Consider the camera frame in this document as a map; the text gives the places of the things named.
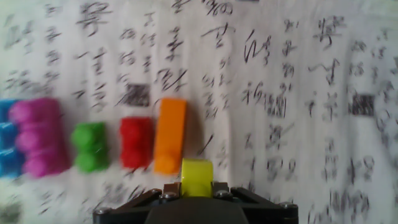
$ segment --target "red toy block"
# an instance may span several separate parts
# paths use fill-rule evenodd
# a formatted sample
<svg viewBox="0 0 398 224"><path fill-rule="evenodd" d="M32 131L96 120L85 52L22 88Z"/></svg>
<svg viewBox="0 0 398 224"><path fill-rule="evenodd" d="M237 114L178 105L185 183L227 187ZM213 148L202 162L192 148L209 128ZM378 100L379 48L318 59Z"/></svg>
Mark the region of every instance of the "red toy block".
<svg viewBox="0 0 398 224"><path fill-rule="evenodd" d="M152 160L154 127L148 117L121 119L119 133L122 141L120 160L125 168L148 167Z"/></svg>

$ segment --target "handwritten chinese character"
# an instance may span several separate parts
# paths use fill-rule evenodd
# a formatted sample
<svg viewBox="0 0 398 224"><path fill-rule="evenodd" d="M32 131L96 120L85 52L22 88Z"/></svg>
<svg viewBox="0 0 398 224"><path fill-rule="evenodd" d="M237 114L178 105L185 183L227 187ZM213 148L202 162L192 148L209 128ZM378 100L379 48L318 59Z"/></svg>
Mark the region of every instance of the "handwritten chinese character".
<svg viewBox="0 0 398 224"><path fill-rule="evenodd" d="M174 1L175 3L172 5L172 8L175 9L174 13L178 14L182 12L182 6L190 2L191 0L185 0L185 2L182 2L183 0L174 0Z"/></svg>
<svg viewBox="0 0 398 224"><path fill-rule="evenodd" d="M284 21L284 23L285 23L285 32L289 32L289 31L291 31L293 28L294 28L294 23L295 22L291 22L289 19L286 19L285 21ZM296 22L296 28L299 26L299 22L297 21Z"/></svg>
<svg viewBox="0 0 398 224"><path fill-rule="evenodd" d="M283 63L282 64L282 69L284 70L284 77L286 78L287 76L290 76L293 78L294 75L294 67L290 63Z"/></svg>
<svg viewBox="0 0 398 224"><path fill-rule="evenodd" d="M144 16L148 17L148 21L144 24L144 27L149 26L154 21L152 18L153 14L155 14L155 12L150 12L150 13L144 14Z"/></svg>
<svg viewBox="0 0 398 224"><path fill-rule="evenodd" d="M366 44L363 41L360 40L355 40L354 45L351 48L351 51L355 51L355 52L365 52L366 50Z"/></svg>
<svg viewBox="0 0 398 224"><path fill-rule="evenodd" d="M297 46L292 47L292 41L291 40L286 40L285 43L286 48L282 50L282 54L287 57L289 53L297 48Z"/></svg>
<svg viewBox="0 0 398 224"><path fill-rule="evenodd" d="M219 47L224 46L224 43L222 43L221 41L223 41L223 36L225 35L225 33L226 33L226 31L227 31L228 29L232 30L233 32L236 32L236 29L235 29L234 27L228 27L228 26L229 26L229 25L228 25L228 23L226 22L226 23L225 23L225 26L220 26L220 27L211 29L211 30L209 30L208 32L206 32L205 34L201 35L200 37L205 37L205 36L207 36L208 34L211 34L211 33L213 33L213 32L217 32L217 35L216 35L216 40L217 40L216 49L217 49L217 48L219 48Z"/></svg>
<svg viewBox="0 0 398 224"><path fill-rule="evenodd" d="M334 109L337 108L337 93L330 95L328 93L328 101L323 104L323 107L326 108L326 113L322 114L322 120L324 121L333 121L334 117L337 117L337 113L334 112Z"/></svg>
<svg viewBox="0 0 398 224"><path fill-rule="evenodd" d="M328 18L323 18L318 22L318 28L321 30L321 33L314 35L313 38L319 38L319 41L322 42L323 39L327 37L329 39L329 44L323 49L329 49L332 45L331 37L341 36L341 34L336 33L336 30L339 27L346 27L343 16L330 16Z"/></svg>
<svg viewBox="0 0 398 224"><path fill-rule="evenodd" d="M340 66L340 63L339 63L339 61L337 61L337 59L334 58L334 59L333 59L333 63L332 63L332 65L331 65L330 67L326 68L322 63L319 63L318 65L316 65L316 66L314 66L314 67L308 67L308 71L313 72L313 71L315 71L318 67L323 67L323 69L324 69L326 72L331 71L330 74L327 74L327 75L326 75L326 80L327 80L329 86L332 86L332 85L335 84L335 68L338 67L338 66Z"/></svg>
<svg viewBox="0 0 398 224"><path fill-rule="evenodd" d="M54 39L58 36L60 36L62 33L57 32L57 28L54 26L51 26L47 29L47 36L45 37L47 43L51 44Z"/></svg>
<svg viewBox="0 0 398 224"><path fill-rule="evenodd" d="M187 69L184 70L181 68L178 73L178 78L174 82L170 83L169 80L173 77L173 72L170 71L170 68L161 69L157 72L157 78L154 83L157 83L159 76L162 75L162 91L166 91L169 88L172 88L174 85L177 85L174 88L174 91L178 92L181 87L186 85L186 83L181 83L181 78L186 74L187 71Z"/></svg>
<svg viewBox="0 0 398 224"><path fill-rule="evenodd" d="M134 29L124 29L122 35L120 35L120 39L132 39L136 38L136 31Z"/></svg>
<svg viewBox="0 0 398 224"><path fill-rule="evenodd" d="M109 3L106 2L95 2L92 4L84 3L84 5L80 6L80 13L83 15L83 19L78 21L76 24L83 24L83 29L86 29L88 26L92 25L93 31L89 35L89 37L91 37L98 32L99 24L108 23L101 20L103 15L112 13L112 11L106 10L108 7Z"/></svg>
<svg viewBox="0 0 398 224"><path fill-rule="evenodd" d="M249 41L249 39L252 37L252 35L254 34L254 29L251 31L249 37L246 39L245 41L245 45L244 45L244 62L248 63L251 51L252 55L251 58L256 57L262 50L264 50L264 66L266 66L268 64L268 57L270 56L270 51L269 51L269 46L271 45L271 36L269 35L267 40L265 42L262 43L262 46L259 50L256 49L257 47L257 40L254 39L251 42L250 48L247 47L246 43Z"/></svg>
<svg viewBox="0 0 398 224"><path fill-rule="evenodd" d="M359 62L357 65L350 63L348 75L354 74L356 77L360 77L363 75L363 73L363 62Z"/></svg>
<svg viewBox="0 0 398 224"><path fill-rule="evenodd" d="M178 57L180 55L176 55L175 49L177 49L177 47L179 47L180 45L182 45L184 43L184 41L178 41L178 32L180 31L179 27L175 27L174 30L169 31L169 33L173 34L173 41L170 42L169 44L167 44L167 47L170 48L170 55L166 57L167 60L170 60L170 62L172 62L174 60L174 57Z"/></svg>

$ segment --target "yellow toy block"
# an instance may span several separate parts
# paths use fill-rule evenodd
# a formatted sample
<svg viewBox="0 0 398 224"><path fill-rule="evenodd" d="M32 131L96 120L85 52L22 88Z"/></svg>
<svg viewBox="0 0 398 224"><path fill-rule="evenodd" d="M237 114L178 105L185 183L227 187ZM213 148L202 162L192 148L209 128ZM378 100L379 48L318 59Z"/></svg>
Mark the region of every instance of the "yellow toy block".
<svg viewBox="0 0 398 224"><path fill-rule="evenodd" d="M182 197L213 197L213 164L208 160L182 159Z"/></svg>
<svg viewBox="0 0 398 224"><path fill-rule="evenodd" d="M155 137L154 172L178 174L184 138L185 100L163 98Z"/></svg>

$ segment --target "green toy block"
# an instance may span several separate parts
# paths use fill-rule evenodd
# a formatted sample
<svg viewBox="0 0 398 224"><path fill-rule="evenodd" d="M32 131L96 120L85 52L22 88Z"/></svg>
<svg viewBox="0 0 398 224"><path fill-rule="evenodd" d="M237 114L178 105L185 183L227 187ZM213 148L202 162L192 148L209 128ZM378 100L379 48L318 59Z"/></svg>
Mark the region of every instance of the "green toy block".
<svg viewBox="0 0 398 224"><path fill-rule="evenodd" d="M75 165L82 172L105 170L109 167L105 123L79 123L72 133L78 151Z"/></svg>

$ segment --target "blue toy block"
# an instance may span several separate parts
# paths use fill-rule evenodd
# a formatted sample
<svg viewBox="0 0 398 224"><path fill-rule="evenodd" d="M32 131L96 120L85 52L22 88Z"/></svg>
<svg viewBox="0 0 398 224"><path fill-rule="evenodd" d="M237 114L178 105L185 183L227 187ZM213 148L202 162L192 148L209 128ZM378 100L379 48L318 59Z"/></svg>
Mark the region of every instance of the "blue toy block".
<svg viewBox="0 0 398 224"><path fill-rule="evenodd" d="M17 100L14 99L1 99L0 100L0 123L10 122L8 119L8 111L11 106L16 103Z"/></svg>
<svg viewBox="0 0 398 224"><path fill-rule="evenodd" d="M23 154L15 146L17 127L8 118L8 112L15 102L17 100L0 100L0 177L20 176L25 161Z"/></svg>

